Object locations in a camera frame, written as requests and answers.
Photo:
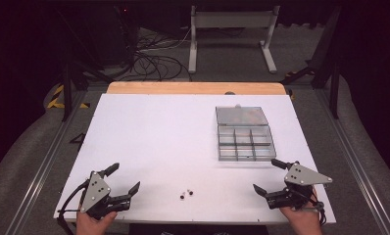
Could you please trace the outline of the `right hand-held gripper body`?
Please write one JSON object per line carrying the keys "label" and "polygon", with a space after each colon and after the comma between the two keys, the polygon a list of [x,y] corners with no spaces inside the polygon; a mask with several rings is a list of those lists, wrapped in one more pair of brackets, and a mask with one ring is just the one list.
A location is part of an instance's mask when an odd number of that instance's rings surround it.
{"label": "right hand-held gripper body", "polygon": [[268,193],[266,200],[269,208],[273,210],[289,207],[301,210],[307,202],[311,202],[317,211],[322,211],[324,204],[312,199],[313,186],[332,183],[332,178],[300,163],[286,170],[287,174],[284,176],[286,187],[281,191]]}

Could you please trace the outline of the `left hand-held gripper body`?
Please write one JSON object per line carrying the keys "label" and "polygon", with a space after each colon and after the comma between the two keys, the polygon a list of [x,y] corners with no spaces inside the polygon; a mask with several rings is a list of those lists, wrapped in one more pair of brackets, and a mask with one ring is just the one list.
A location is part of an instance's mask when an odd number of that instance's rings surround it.
{"label": "left hand-held gripper body", "polygon": [[111,197],[111,187],[105,177],[112,174],[112,170],[92,171],[84,196],[80,200],[81,213],[86,213],[95,219],[101,219],[110,212],[128,211],[131,204],[129,194]]}

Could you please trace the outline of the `person's left hand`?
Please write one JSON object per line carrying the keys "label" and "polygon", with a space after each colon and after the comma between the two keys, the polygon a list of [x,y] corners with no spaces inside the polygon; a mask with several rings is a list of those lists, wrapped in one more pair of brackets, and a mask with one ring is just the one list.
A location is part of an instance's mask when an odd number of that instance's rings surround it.
{"label": "person's left hand", "polygon": [[75,235],[105,235],[106,230],[114,222],[118,213],[112,211],[100,220],[90,217],[87,213],[79,212],[76,215]]}

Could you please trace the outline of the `person's right hand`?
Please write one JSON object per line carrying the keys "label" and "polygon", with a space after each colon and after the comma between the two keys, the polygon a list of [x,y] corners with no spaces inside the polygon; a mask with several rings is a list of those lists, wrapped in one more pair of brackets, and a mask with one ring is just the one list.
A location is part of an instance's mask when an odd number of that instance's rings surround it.
{"label": "person's right hand", "polygon": [[279,209],[288,219],[290,226],[297,235],[322,235],[319,224],[319,212],[313,209],[311,202],[307,202],[301,210],[289,207]]}

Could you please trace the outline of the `clear plastic compartment box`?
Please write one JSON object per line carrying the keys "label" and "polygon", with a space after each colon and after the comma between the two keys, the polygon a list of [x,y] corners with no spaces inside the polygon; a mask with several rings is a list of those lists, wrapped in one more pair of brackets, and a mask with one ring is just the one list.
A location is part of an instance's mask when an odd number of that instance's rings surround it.
{"label": "clear plastic compartment box", "polygon": [[216,118],[220,161],[266,162],[276,158],[261,107],[216,107]]}

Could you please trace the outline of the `yellow black floor tape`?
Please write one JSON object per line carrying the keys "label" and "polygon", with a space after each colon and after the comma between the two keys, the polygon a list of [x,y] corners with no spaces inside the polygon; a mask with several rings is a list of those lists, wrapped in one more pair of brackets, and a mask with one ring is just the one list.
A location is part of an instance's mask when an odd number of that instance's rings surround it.
{"label": "yellow black floor tape", "polygon": [[52,97],[51,97],[51,100],[50,102],[48,103],[47,105],[47,108],[48,109],[53,109],[53,108],[56,108],[56,109],[63,109],[65,107],[65,104],[64,103],[60,103],[59,100],[63,94],[63,91],[64,91],[64,85],[63,84],[60,84],[55,92],[53,93]]}

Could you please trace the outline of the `black tripod stand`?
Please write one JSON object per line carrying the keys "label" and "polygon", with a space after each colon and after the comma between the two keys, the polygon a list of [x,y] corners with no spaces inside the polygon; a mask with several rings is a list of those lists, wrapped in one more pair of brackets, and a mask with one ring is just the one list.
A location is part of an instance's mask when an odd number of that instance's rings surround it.
{"label": "black tripod stand", "polygon": [[281,84],[287,85],[298,80],[311,71],[315,74],[311,86],[315,89],[322,89],[327,81],[330,81],[329,110],[334,118],[338,118],[338,92],[339,92],[339,66],[336,63],[335,51],[333,49],[334,34],[340,17],[341,7],[336,6],[331,13],[322,36],[317,44],[312,58],[308,65],[290,74],[286,74]]}
{"label": "black tripod stand", "polygon": [[81,71],[86,71],[94,75],[97,79],[105,81],[110,84],[113,82],[111,78],[98,70],[93,69],[87,63],[80,60],[73,52],[73,44],[70,40],[72,28],[65,18],[65,16],[58,10],[55,10],[57,17],[53,21],[55,27],[55,42],[59,45],[59,52],[61,53],[61,62],[63,65],[63,80],[64,86],[64,117],[63,121],[68,121],[73,113],[73,91],[72,84],[79,91],[87,89],[88,85],[80,76]]}

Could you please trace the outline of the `black equipment case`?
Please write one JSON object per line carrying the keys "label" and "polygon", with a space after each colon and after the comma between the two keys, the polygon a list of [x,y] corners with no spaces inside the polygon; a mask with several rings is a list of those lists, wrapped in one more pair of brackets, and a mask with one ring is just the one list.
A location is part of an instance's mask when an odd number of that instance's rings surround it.
{"label": "black equipment case", "polygon": [[135,50],[135,28],[125,20],[118,6],[97,8],[95,44],[104,66],[125,67],[133,60]]}

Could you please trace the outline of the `white metal stand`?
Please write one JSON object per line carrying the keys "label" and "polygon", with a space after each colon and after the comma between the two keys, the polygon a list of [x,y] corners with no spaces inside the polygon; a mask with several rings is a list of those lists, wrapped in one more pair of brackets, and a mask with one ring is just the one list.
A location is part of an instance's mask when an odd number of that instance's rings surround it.
{"label": "white metal stand", "polygon": [[277,73],[269,45],[279,16],[279,6],[274,6],[271,10],[253,12],[206,12],[198,11],[195,6],[191,7],[190,22],[190,50],[188,71],[195,73],[197,68],[197,39],[196,31],[199,28],[265,28],[266,38],[260,42],[260,47],[264,55],[268,71]]}

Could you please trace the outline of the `aluminium floor rail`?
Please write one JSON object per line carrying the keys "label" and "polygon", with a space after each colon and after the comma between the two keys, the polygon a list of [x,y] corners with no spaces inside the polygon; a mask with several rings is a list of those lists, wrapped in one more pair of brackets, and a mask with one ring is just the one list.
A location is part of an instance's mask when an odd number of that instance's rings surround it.
{"label": "aluminium floor rail", "polygon": [[316,89],[315,93],[317,99],[322,105],[328,119],[333,126],[333,129],[339,138],[341,148],[345,152],[345,160],[352,171],[354,178],[363,194],[366,204],[371,211],[373,218],[381,232],[381,235],[390,235],[390,218],[386,209],[383,207],[373,184],[368,178],[366,171],[364,170],[357,153],[351,145],[346,132],[340,122],[339,118],[335,118],[329,108],[329,102],[326,94],[323,90]]}
{"label": "aluminium floor rail", "polygon": [[83,101],[85,94],[85,91],[76,91],[73,94],[71,110],[69,114],[65,116],[63,121],[60,123],[58,130],[53,137],[51,145],[48,148],[46,155],[43,157],[39,169],[36,171],[32,181],[29,183],[27,191],[24,194],[24,198],[16,214],[14,215],[12,222],[6,230],[5,235],[20,235],[22,229],[24,228],[25,222],[28,219],[28,216],[57,158],[57,154],[62,145],[64,136],[68,128],[70,127],[73,121],[73,117],[76,115],[77,110],[80,106],[80,103]]}

